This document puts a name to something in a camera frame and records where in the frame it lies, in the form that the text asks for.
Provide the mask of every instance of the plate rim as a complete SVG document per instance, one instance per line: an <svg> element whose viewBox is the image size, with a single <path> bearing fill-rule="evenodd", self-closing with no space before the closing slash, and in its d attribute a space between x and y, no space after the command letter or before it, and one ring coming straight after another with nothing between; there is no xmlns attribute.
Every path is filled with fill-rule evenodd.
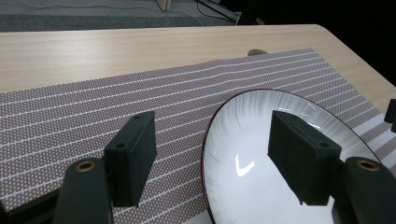
<svg viewBox="0 0 396 224"><path fill-rule="evenodd" d="M313 102L313 101L311 101L311 100L308 100L308 99L304 98L303 96L300 96L300 95L297 95L297 94L295 94L295 93L288 92L288 91L273 90L273 89L265 89L265 88L264 88L264 89L254 89L254 90L248 90L248 91L241 91L241 92L238 92L237 94L233 95L232 97L230 97L228 100L226 100L223 104L221 104L221 105L219 106L219 108L216 110L216 112L215 112L215 113L213 114L213 116L210 118L210 121L209 121L209 123L208 123L208 125L207 125L207 128L206 128L206 130L205 130L204 141L203 141L202 149L201 149L201 184L202 184L202 189L203 189L203 193L204 193L204 197L205 197L205 204L206 204L207 212L208 212L208 214L209 214L209 217L210 217L211 222L214 223L214 224L216 224L216 221L215 221L215 218L214 218L214 216L213 216L212 210L211 210L211 208L210 208L209 200L208 200L208 198L207 198L207 193L206 193L206 186L205 186L204 156L205 156L206 139L207 139L207 136L208 136L208 134L209 134L209 130L210 130L210 128L212 127L213 120L215 119L215 117L217 116L217 114L220 112L220 110L221 110L227 103L229 103L233 98L235 98L235 97L237 97L237 96L239 96L239 95L242 95L242 94L244 94L244 93L251 92L251 91L279 91L279 92L285 92L285 93L287 93L287 94L297 96L297 97L299 97L299 98L303 98L304 100L306 100L306 101L308 101L308 102L310 102L310 103L312 103L312 104L314 104L314 105L316 105L316 106L322 108L323 110L327 111L327 112L328 112L329 114L331 114L333 117L335 117L336 119L340 120L343 124L346 125L345 122L343 122L341 119L339 119L338 117L336 117L332 112L330 112L329 110L327 110L327 109L324 108L323 106L318 105L317 103L315 103L315 102ZM350 131L352 131L356 136L359 137L359 139L363 142L363 144L366 145L366 146L370 149L370 151L373 153L373 155L378 159L378 162L379 162L380 164L382 164L382 161L375 155L375 153L374 153L373 150L367 145L367 143L364 142L364 140L361 139L361 137L360 137L358 134L356 134L356 133L353 131L353 129L351 129L348 125L346 125L346 126L348 127L348 129L349 129Z"/></svg>

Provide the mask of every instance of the light wood tabletop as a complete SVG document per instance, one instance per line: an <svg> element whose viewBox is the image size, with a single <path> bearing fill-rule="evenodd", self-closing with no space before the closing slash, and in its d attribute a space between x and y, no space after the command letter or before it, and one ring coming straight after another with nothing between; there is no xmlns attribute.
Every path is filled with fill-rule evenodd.
<svg viewBox="0 0 396 224"><path fill-rule="evenodd" d="M2 33L0 92L308 48L381 112L396 98L393 85L318 25Z"/></svg>

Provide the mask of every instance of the white stripe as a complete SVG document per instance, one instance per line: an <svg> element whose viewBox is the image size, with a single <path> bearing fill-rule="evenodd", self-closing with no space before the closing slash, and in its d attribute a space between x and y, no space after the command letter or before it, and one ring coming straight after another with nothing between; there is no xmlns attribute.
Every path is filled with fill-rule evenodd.
<svg viewBox="0 0 396 224"><path fill-rule="evenodd" d="M172 140L172 141L169 141L169 142L166 142L166 143L160 144L160 145L158 145L158 147L163 147L163 146L166 146L166 145L172 144L172 143L174 143L174 142L177 142L177 141L180 141L180 140L183 140L183 139L186 139L186 138L189 138L189 137L192 137L192 136L198 135L198 134L200 134L200 133L205 133L205 132L206 132L206 130L203 130L203 131L200 131L200 132L198 132L198 133L192 133L192 134L189 134L189 135L185 135L185 136L183 136L183 137L180 137L180 138L174 139L174 140Z"/></svg>
<svg viewBox="0 0 396 224"><path fill-rule="evenodd" d="M172 211L172 210L174 210L174 209L176 209L176 208L179 208L180 206L182 206L182 205L184 205L184 204L186 204L186 203L189 203L189 202L191 202L191 201L197 199L198 197L201 197L202 195L203 195L203 193L200 193L200 194L198 194L198 195L196 195L196 196L194 196L194 197L188 199L187 201L185 201L185 202L183 202L183 203L180 203L180 204L178 204L178 205L176 205L176 206L174 206L174 207L172 207L172 208L169 208L168 210L166 210L166 211L164 211L164 212L161 212L161 213L158 214L157 216L151 217L151 218L147 219L146 221L141 222L141 224L148 223L148 222L150 222L152 219L157 218L157 217L160 217L160 216L164 215L165 213L168 213L168 212L170 212L170 211Z"/></svg>
<svg viewBox="0 0 396 224"><path fill-rule="evenodd" d="M365 110L365 111L359 113L358 115L353 116L353 117L350 118L350 119L344 120L344 123L347 123L348 121L350 121L350 120L352 120L352 119L355 119L355 118L357 118L358 116L360 116L360 115L362 115L362 114L364 114L364 113L367 113L367 112L369 112L370 110L373 110L373 109L375 109L375 107L371 107L370 109L367 109L367 110Z"/></svg>
<svg viewBox="0 0 396 224"><path fill-rule="evenodd" d="M160 161L169 160L169 159L171 159L171 158L173 158L173 157L175 157L175 156L181 155L181 154L183 154L183 153L187 153L187 152L192 151L192 150L194 150L194 149L196 149L196 148L199 148L199 147L201 147L201 145L196 146L196 147L190 147L190 148L188 148L188 149L186 149L186 150L180 151L180 152L178 152L178 153L176 153L176 154L173 154L173 155L171 155L171 156L168 156L168 157L162 158L162 159L160 159L160 160L157 160L157 161L155 161L153 164L155 164L155 163L157 163L157 162L160 162ZM23 171L23 172L21 172L21 173L17 173L17 174L15 174L15 175L9 175L9 176L6 176L6 177L1 178L0 181L6 180L6 179L10 179L11 177L15 177L15 176L18 176L18 175L28 174L28 173L31 173L31 172L33 172L33 171L40 170L40 169L44 169L44 168L46 168L46 167L49 167L49 166L52 166L52 165L56 165L56 164L61 163L61 162L64 162L64 161L71 161L71 160L76 159L76 158L78 158L78 157L86 156L86 155L89 155L89 154L92 154L92 153L95 153L95 152L101 151L101 150L104 150L104 149L103 149L103 148L98 148L98 149L96 149L96 150L94 150L94 151L90 151L90 152L87 152L87 153L84 153L84 154L79 154L79 155L77 155L77 156L75 156L75 157L71 157L71 158L68 158L68 159L65 159L65 160L62 160L62 161L56 161L56 162L53 162L53 163L51 163L51 164L46 164L46 165L44 165L44 166L36 167L35 169L31 169L31 170Z"/></svg>
<svg viewBox="0 0 396 224"><path fill-rule="evenodd" d="M334 82L334 81L337 81L337 80L340 80L340 79L344 79L344 78L343 78L343 77L339 77L339 78L336 78L336 79L333 79L333 80L330 80L330 81L322 82L322 83L320 83L319 85L331 83L331 82ZM342 86L345 86L345 85L347 85L347 84L349 84L349 83L344 83L344 84L342 84L342 85L335 86L335 87L333 87L333 88L329 88L329 89L327 89L327 90L325 90L325 91L334 90L334 89L340 88L340 87L342 87ZM297 90L297 91L305 91L305 90L308 90L308 89L311 89L311 88L315 88L315 87L316 87L316 86L305 87L305 88L299 89L299 90ZM318 91L318 92L315 92L315 93L313 93L313 94L307 95L307 96L305 96L304 98L308 98L308 97L311 97L311 96L314 96L314 95L318 95L318 94L321 94L321 93L323 93L323 92L325 92L325 91Z"/></svg>
<svg viewBox="0 0 396 224"><path fill-rule="evenodd" d="M35 155L35 154L37 154L37 153L49 151L49 150L52 150L52 149L55 149L55 148L66 147L66 146L69 146L69 145L73 145L73 144L75 144L75 143L84 142L84 141L86 141L86 140L91 140L91 139L93 139L93 138L102 137L102 136L105 136L105 135L108 135L108 134L111 134L111 133L116 133L116 132L117 132L117 131L112 131L112 132L108 132L108 133L101 133L101 134L97 134L97 135L90 136L90 137L87 137L87 138L78 139L78 140L73 141L73 142L68 142L68 143L65 143L65 144L61 144L61 145L56 146L56 147L48 147L48 148L41 149L41 150L38 150L38 151L35 151L35 152L31 152L31 153L28 153L28 154L23 154L23 155L20 155L20 156L18 156L18 157L14 157L14 158L11 158L11 159L7 159L7 160L0 161L0 164L1 164L1 163L4 163L4 162L7 162L7 161L15 161L15 160L17 160L17 159L21 159L21 158L24 158L24 157L32 156L32 155Z"/></svg>
<svg viewBox="0 0 396 224"><path fill-rule="evenodd" d="M193 112L193 111L197 111L197 110L200 110L200 109L208 108L208 107L213 106L213 105L206 105L206 106L194 108L194 109L191 109L191 110L183 111L183 112L181 112L181 113L177 113L177 114L173 114L173 115L170 115L170 116L166 116L166 117L163 117L163 118L160 118L160 119L156 119L156 121L160 121L160 120L163 120L163 119L169 119L169 118L172 118L172 117L175 117L175 116L178 116L178 115L187 114L187 113L190 113L190 112ZM155 108L151 108L150 110L156 110L156 109L158 109L158 108L159 108L159 107L155 107ZM139 112L136 112L136 114L143 113L143 112L145 112L145 111L139 111ZM89 127L89 126L92 126L92 125L95 125L95 124L104 123L104 122L111 121L111 120L114 120L114 119L122 119L122 118L130 117L130 116L131 116L130 114L122 115L122 116L118 116L118 117L115 117L115 118L112 118L112 119L104 119L104 120L96 121L96 122L93 122L93 123L84 124L84 125L80 125L80 126L77 126L77 127L73 127L73 128L69 128L69 129L64 129L64 130L60 130L60 131L58 131L58 132L46 133L46 134L42 134L42 135L38 135L38 136L33 136L33 137L29 137L29 138L24 138L24 139L19 140L19 141L14 141L14 142L10 142L10 143L3 144L3 145L1 145L1 147L9 147L9 146L12 146L12 145L15 145L15 144L19 144L19 143L22 143L22 142L26 142L26 141L30 141L30 140L35 140L35 139L40 138L40 137L51 136L51 135L54 135L54 134L57 134L57 133L65 133L65 132L73 131L73 130L76 130L76 129L79 129L79 128Z"/></svg>
<svg viewBox="0 0 396 224"><path fill-rule="evenodd" d="M313 66L313 65L315 65L315 64L310 64L310 65L306 65L306 66L302 66L302 67L308 67L308 66ZM296 68L287 69L287 70L282 70L282 71L276 71L276 72L274 72L274 73L280 73L280 72L285 72L285 71L294 70L294 69L296 69ZM301 73L301 74L297 74L297 75L290 76L290 77L297 77L297 76L301 76L301 75L303 75L303 74L313 73L313 72L316 72L316 71L319 71L319 70L322 70L322 69L318 69L318 70L314 70L314 71L309 71L309 72L306 72L306 73ZM111 108L117 108L117 107L121 107L121 106L125 106L125 105L132 105L132 104L135 104L135 103L142 103L142 102L145 102L145 101L148 101L148 100L157 99L157 98L162 98L162 97L165 97L165 96L170 96L170 95L175 95L175 94L180 94L180 93L183 93L183 92L196 91L196 90L204 89L204 88L207 88L207 87L215 87L215 86L222 85L222 84L224 84L224 83L228 83L228 82L232 82L232 81L247 80L247 79L252 79L252 78L255 78L255 77L268 76L268 75L271 75L271 74L274 74L274 73L266 73L266 74L261 74L261 75L254 76L254 77L229 79L229 80L227 80L227 81L224 81L224 82L221 82L221 83L218 83L218 84L215 84L215 85L211 85L211 86L200 87L200 88L197 88L197 89L191 89L191 90L187 90L187 91L178 91L178 92L174 92L174 93L170 93L170 94L166 94L166 95L162 95L162 96L157 96L157 97L153 97L153 98L149 98L149 99L145 99L145 100L134 101L134 102L127 103L127 104L121 104L121 105L113 105L113 106L109 106L109 107L103 107L103 108L100 108L100 109L91 110L91 111L86 111L86 112L82 112L82 113L78 113L78 114L73 114L73 115L69 115L69 116L65 116L65 117L60 117L60 118L57 118L57 119L48 119L48 120L44 120L44 121L40 121L40 122L36 122L36 123L26 124L26 125L22 125L22 126L20 126L20 127L14 127L14 128L10 128L10 129L7 129L7 130L2 130L2 131L0 131L0 132L15 130L15 129L19 129L19 128L22 128L22 127L29 127L29 126L33 126L33 125L36 125L36 124L47 123L47 122L51 122L51 121L55 121L55 120L60 120L60 119L73 118L73 117L80 116L80 115L91 114L91 113L93 113L93 112L99 112L99 111L103 111L103 110L107 110L107 109L111 109ZM206 96L198 97L198 98L195 98L195 99L190 99L190 100L188 100L188 101L177 102L177 103L175 103L175 104L173 104L173 105L179 105L179 104L187 103L187 102L194 101L194 100L197 100L197 99L203 99L203 98L207 98L207 97L210 97L210 96L223 94L223 93L229 92L229 91L235 91L235 90L244 89L244 88L248 88L248 87L258 86L258 85L262 85L262 84L265 84L265 83L268 83L268 82L272 82L272 81L275 81L275 80L281 80L281 79L286 79L286 78L290 78L290 77L282 77L282 78L277 78L277 79L273 79L273 80L266 81L266 82L262 82L262 83L257 83L257 84L255 84L255 85L250 85L250 86L244 86L244 87L234 88L234 89L230 89L230 90L227 90L227 91L218 92L218 93L211 94L211 95L206 95Z"/></svg>
<svg viewBox="0 0 396 224"><path fill-rule="evenodd" d="M59 164L59 163L64 162L64 161L71 161L73 159L76 159L76 158L79 158L79 157L82 157L82 156L86 156L86 155L90 155L90 154L98 152L100 150L103 150L103 149L102 148L98 148L98 149L96 149L94 151L90 151L90 152L86 152L86 153L83 153L83 154L79 154L79 155L77 155L75 157L67 158L67 159L64 159L62 161L56 161L56 162L53 162L53 163L50 163L50 164L46 164L46 165L43 165L43 166L36 167L35 169L31 169L31 170L23 171L21 173L17 173L15 175L9 175L9 176L6 176L6 177L2 177L2 178L0 178L0 181L7 180L7 179L10 179L11 177L15 177L15 176L18 176L18 175L28 174L28 173L31 173L31 172L36 171L36 170L44 169L46 167Z"/></svg>
<svg viewBox="0 0 396 224"><path fill-rule="evenodd" d="M367 103L368 103L367 101L363 101L363 102L361 102L361 103L359 103L359 104L357 104L357 105L354 105L354 106L352 106L352 107L349 107L348 109L346 109L346 110L344 110L344 111L341 111L340 113L336 114L335 116L339 116L339 115L341 115L341 114L344 114L344 113L347 112L348 110L351 110L351 109L353 109L353 108L356 108L356 107L358 107L358 106L360 106L360 105L364 105L364 104L367 104Z"/></svg>
<svg viewBox="0 0 396 224"><path fill-rule="evenodd" d="M83 141L86 141L86 140L91 140L91 139L93 139L93 138L101 137L101 136L108 135L108 134L111 134L111 133L116 133L116 132L118 132L118 131L119 131L119 130L112 131L112 132L108 132L108 133L101 133L101 134L97 134L97 135L94 135L94 136L90 136L90 137L88 137L88 138L79 139L79 140L74 141L74 142L68 142L68 143L65 143L65 144L62 144L62 145L59 145L59 146L56 146L56 147L48 147L48 148L41 149L41 150L38 150L38 151L35 151L35 152L31 152L31 153L28 153L28 154L23 154L23 155L20 155L20 156L18 156L18 157L14 157L14 158L11 158L11 159L7 159L7 160L0 161L0 164L1 164L1 163L8 162L8 161L15 161L15 160L18 160L18 159L21 159L21 158L24 158L24 157L32 156L32 155L35 155L35 154L37 154L37 153L41 153L41 152L53 150L53 149L55 149L55 148L65 147L65 146L73 145L73 144L75 144L75 143L80 143L80 142L83 142ZM183 137L174 139L174 140L172 140L172 141L170 141L170 142L166 142L166 143L160 144L160 145L157 146L157 149L158 149L159 147L163 147L163 146L169 145L169 144L171 144L171 143L177 142L177 141L179 141L179 140L183 140L183 139L185 139L185 138L189 138L189 137L191 137L191 136L197 135L197 134L199 134L199 133L204 133L204 132L206 132L206 131L200 131L200 132L198 132L198 133L192 133L192 134L185 135L185 136L183 136Z"/></svg>
<svg viewBox="0 0 396 224"><path fill-rule="evenodd" d="M298 56L305 56L305 55L310 55L310 54L316 54L316 53L315 52L310 52L310 53L305 53L305 54L296 54L296 55L291 55L291 56L286 56L286 57L279 57L279 58L267 59L267 60L259 60L259 61L248 62L248 63L234 63L234 64L217 65L217 66L213 66L213 67L209 67L209 68L205 68L205 69L201 69L201 70L194 70L194 71L184 72L184 73L175 73L173 75L169 75L169 76L166 76L166 77L146 78L146 79L141 79L141 80L137 80L137 81L124 82L124 83L119 83L119 84L114 84L114 85L108 85L108 86L103 86L103 87L91 88L91 89L87 89L87 90L70 91L70 92L58 93L58 94L54 94L54 95L37 97L37 98L32 98L32 99L27 99L27 100L2 103L1 105L12 105L12 104L30 102L30 101L34 101L34 100L41 100L41 99L46 99L46 98L51 98L51 97L56 97L56 96L63 96L63 95L68 95L68 94L73 94L73 93L79 93L79 92L84 92L84 91L95 91L95 90L101 90L101 89L105 89L105 88L112 88L112 87L117 87L117 86L121 86L121 85L127 85L127 84L131 84L131 83L139 83L139 82L151 81L151 80L162 79L162 78L167 78L167 77L177 77L177 76L180 76L180 75L187 75L187 74L192 74L192 73L199 73L199 72L209 71L209 70L213 70L213 69L220 68L220 67L230 67L230 66L237 66L237 65L244 65L244 64L251 64L251 63L263 63L263 62L275 61L275 60L279 60L279 59L293 58L293 57L298 57Z"/></svg>
<svg viewBox="0 0 396 224"><path fill-rule="evenodd" d="M156 179L159 179L159 178L165 177L165 176L167 176L167 175L173 174L174 172L177 172L177 171L179 171L179 170L185 169L185 168L187 168L187 167L193 166L194 164L196 164L196 163L198 163L198 162L200 162L200 161L201 161L201 160L195 161L195 162L193 162L193 163L190 163L190 164L188 164L188 165L185 165L185 166L183 166L183 167L180 167L180 168L178 168L178 169L176 169L176 170L173 170L173 171L171 171L171 172L169 172L169 173L166 173L166 174L157 176L157 177L155 177L155 178L152 178L152 179L148 180L146 183L149 183L149 182L154 181L154 180L156 180ZM20 191L17 191L17 192L13 192L12 194L8 194L8 195L6 195L6 196L1 197L0 200L9 198L9 197L11 197L11 196L14 196L14 195L23 193L23 192L28 191L28 190L31 190L31 189L37 189L37 188L39 188L39 187L41 187L41 186L48 185L48 184L53 183L53 182L55 182L55 181L61 180L61 179L63 179L63 178L64 178L64 177L59 177L59 178L56 178L56 179L52 179L51 181L48 181L48 182L45 182L45 183L41 183L41 184L39 184L39 185L36 185L36 186L30 187L30 188L27 188L27 189L23 189L23 190L20 190Z"/></svg>
<svg viewBox="0 0 396 224"><path fill-rule="evenodd" d="M187 181L186 183L183 183L183 184L181 184L181 185L177 185L177 186L174 187L174 188L171 188L171 189L168 189L168 190L166 190L166 191L163 191L162 193L157 194L157 195L155 195L155 196L153 196L153 197L151 197L151 198L149 198L149 199L147 199L147 200L145 200L145 201L139 203L139 205L148 203L149 201L152 201L152 200L154 200L154 199L156 199L156 198L159 198L159 197L163 196L164 194L167 194L167 193L169 193L169 192L171 192L171 191L173 191L173 190L175 190L175 189L180 189L181 187L186 186L186 185L188 185L188 184L194 182L195 180L197 180L197 179L199 179L199 178L200 178L200 176L195 177L194 179L191 179L191 180ZM127 211L129 211L129 210L131 210L131 209L133 209L133 208L134 208L134 207L126 208L126 209L124 209L124 210L122 210L122 211L120 211L120 212L114 214L114 217L116 217L116 216L118 216L118 215L121 215L122 213L125 213L125 212L127 212Z"/></svg>
<svg viewBox="0 0 396 224"><path fill-rule="evenodd" d="M378 126L382 122L384 122L385 116L383 114L379 114L372 119L365 121L363 124L359 125L358 127L353 129L357 135L362 135L367 133L368 131L372 130L374 127Z"/></svg>
<svg viewBox="0 0 396 224"><path fill-rule="evenodd" d="M180 151L180 152L178 152L178 153L172 154L171 156L168 156L168 157L162 158L162 159L160 159L160 160L157 160L157 161L155 161L154 163L169 160L169 159L171 159L171 158L173 158L173 157L176 157L176 156L178 156L178 155L181 155L181 154L187 153L187 152L189 152L189 151L192 151L192 150L194 150L194 149L200 148L201 146L202 146L202 145L199 145L199 146L196 146L196 147L187 148L186 150Z"/></svg>
<svg viewBox="0 0 396 224"><path fill-rule="evenodd" d="M381 162L389 169L392 168L392 166L396 163L396 150L393 149L393 151L390 152L388 156L386 156Z"/></svg>
<svg viewBox="0 0 396 224"><path fill-rule="evenodd" d="M51 181L49 181L49 182L45 182L45 183L42 183L42 184L39 184L39 185L30 187L30 188L27 188L27 189L23 189L23 190L20 190L20 191L17 191L17 192L13 192L12 194L8 194L8 195L6 195L6 196L4 196L4 197L1 197L0 200L9 198L9 197L11 197L11 196L14 196L14 195L17 195L17 194L20 194L20 193L24 193L25 191L28 191L28 190L31 190L31 189L40 188L41 186L48 185L48 184L50 184L50 183L53 183L53 182L56 182L56 181L59 181L59 180L62 180L62 179L63 179L63 177L56 178L56 179L53 179L53 180L51 180Z"/></svg>
<svg viewBox="0 0 396 224"><path fill-rule="evenodd" d="M331 76L331 75L333 75L333 74L337 74L337 72L329 73L329 74L326 74L326 75L321 76L321 77L311 77L311 78L309 78L309 79L301 80L301 81L298 81L298 82L293 82L293 83L290 83L290 84L287 84L287 85L283 85L283 86L280 86L280 87L275 87L274 90L278 90L278 89L280 89L280 88L284 88L284 87L287 87L287 86L292 86L292 85L295 85L295 84L298 84L298 83L307 82L307 81L311 81L311 80L318 79L318 78L322 78L322 77Z"/></svg>
<svg viewBox="0 0 396 224"><path fill-rule="evenodd" d="M384 146L388 141L390 141L395 136L396 136L395 133L392 133L390 130L386 130L384 133L381 133L377 138L368 142L367 146L369 146L369 148L372 151L376 151L377 149Z"/></svg>
<svg viewBox="0 0 396 224"><path fill-rule="evenodd" d="M176 170L173 170L173 171L171 171L171 172L169 172L169 173L166 173L166 174L163 174L163 175L159 175L159 176L157 176L157 177L154 177L154 178L148 180L146 183L149 183L149 182L152 182L152 181L154 181L154 180L163 178L163 177L165 177L165 176L167 176L167 175L171 175L171 174L173 174L173 173L175 173L175 172L177 172L177 171L181 171L181 170L183 170L183 169L186 169L187 167L193 166L193 165L195 165L196 163L199 163L200 161L201 161L201 160L194 161L194 162L192 162L192 163L190 163L190 164L187 164L187 165L185 165L185 166L179 167L179 168L177 168Z"/></svg>
<svg viewBox="0 0 396 224"><path fill-rule="evenodd" d="M318 103L321 103L321 102L323 102L323 101L330 100L330 99L332 99L332 98L334 98L334 97L337 97L337 96L339 96L339 95L345 94L345 93L347 93L347 92L354 91L354 90L355 90L355 89L350 89L350 90L347 90L347 91L342 91L342 92L340 92L340 93L337 93L337 94L335 94L335 95L332 95L331 97L324 98L324 99L321 99L321 100L317 101L317 104L318 104Z"/></svg>
<svg viewBox="0 0 396 224"><path fill-rule="evenodd" d="M176 129L176 128L180 128L180 127L183 127L183 126L186 126L186 125L189 125L189 124L193 124L193 123L196 123L196 122L205 120L205 119L210 119L210 118L212 118L212 116L204 117L204 118L202 118L202 119L196 119L196 120L193 120L193 121L190 121L190 122L187 122L187 123L182 123L182 124L177 125L177 126L174 126L174 127L170 127L170 128L167 128L167 129L160 130L160 131L158 131L157 133L168 132L168 131L174 130L174 129Z"/></svg>
<svg viewBox="0 0 396 224"><path fill-rule="evenodd" d="M358 97L360 97L360 95L356 95L356 96L354 96L354 97L352 97L352 98L346 99L345 101L341 101L341 102L339 102L339 103L337 103L337 104L335 104L335 105L331 105L331 106L327 107L327 109L330 109L330 108L333 108L333 107L335 107L335 106L341 105L341 104L343 104L343 103L346 103L346 102L351 101L351 100L353 100L353 99L355 99L355 98L358 98Z"/></svg>
<svg viewBox="0 0 396 224"><path fill-rule="evenodd" d="M313 60L313 59L300 60L300 61L296 61L296 62L292 62L292 63L299 63L299 62L305 62L305 61L310 61L310 60ZM277 67L277 66L284 65L284 64L289 64L289 63L276 64L276 65L271 65L271 66L266 66L266 67L251 68L251 69L246 69L246 70L241 70L241 71L234 71L234 72L224 72L224 73L215 74L213 76L200 77L200 78L197 78L197 79L191 79L191 80L187 80L187 81L181 81L181 82L166 84L166 85L162 85L162 86L146 88L146 89L139 90L139 91L127 91L127 92L124 92L124 93L118 93L118 94L114 94L114 95L108 95L108 96L104 96L104 97L93 98L93 99L84 100L84 101L78 101L78 102L74 102L74 103L70 103L70 104L66 104L66 105L56 105L56 106L40 108L40 109L36 109L36 110L24 111L24 112L21 112L21 113L18 113L18 114L5 115L3 117L0 117L0 119L13 118L13 117L21 116L21 115L32 114L32 113L35 113L35 112L40 112L40 111L45 111L45 110L50 110L50 109L56 109L56 108L61 108L61 107L65 107L65 106L70 106L70 105L85 104L85 103L88 103L88 102L99 101L99 100L104 100L104 99L113 98L113 97L117 97L117 96L133 94L133 93L137 93L137 92L141 92L141 91L151 91L151 90L160 89L160 88L164 88L164 87L170 87L170 86L176 86L176 85L179 85L179 84L185 84L185 83L188 83L188 82L199 81L199 80L204 80L204 79L210 79L210 78L213 78L213 77L220 77L220 76L223 76L223 75L238 74L238 73L241 73L241 72L249 72L249 71L254 71L254 70L260 70L260 69L268 68L268 67ZM198 88L198 89L194 89L194 90L204 89L206 87L210 87L210 86L204 86L204 87L201 87L201 88Z"/></svg>

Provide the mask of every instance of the black bracket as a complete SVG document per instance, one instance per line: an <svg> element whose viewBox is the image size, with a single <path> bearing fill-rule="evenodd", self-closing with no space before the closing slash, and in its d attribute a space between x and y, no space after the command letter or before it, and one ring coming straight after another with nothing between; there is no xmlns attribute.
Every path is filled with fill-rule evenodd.
<svg viewBox="0 0 396 224"><path fill-rule="evenodd" d="M268 156L300 203L327 205L332 196L336 223L396 223L396 179L389 169L359 157L342 162L340 153L302 119L273 111Z"/></svg>
<svg viewBox="0 0 396 224"><path fill-rule="evenodd" d="M396 99L390 100L384 121L386 123L391 123L392 127L390 128L390 131L396 133Z"/></svg>
<svg viewBox="0 0 396 224"><path fill-rule="evenodd" d="M71 164L63 186L6 212L1 223L112 223L114 207L138 206L157 155L154 112L133 116L102 159Z"/></svg>

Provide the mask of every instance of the patterned placemat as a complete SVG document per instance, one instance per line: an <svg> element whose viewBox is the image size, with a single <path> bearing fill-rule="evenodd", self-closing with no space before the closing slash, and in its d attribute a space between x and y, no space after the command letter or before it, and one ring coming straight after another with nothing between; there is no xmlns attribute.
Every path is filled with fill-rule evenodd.
<svg viewBox="0 0 396 224"><path fill-rule="evenodd" d="M208 122L229 98L253 89L292 92L327 108L396 174L396 138L384 116L316 52L300 49L1 94L0 200L10 210L59 188L69 164L101 157L132 115L154 110L157 159L140 207L115 208L115 221L201 218Z"/></svg>

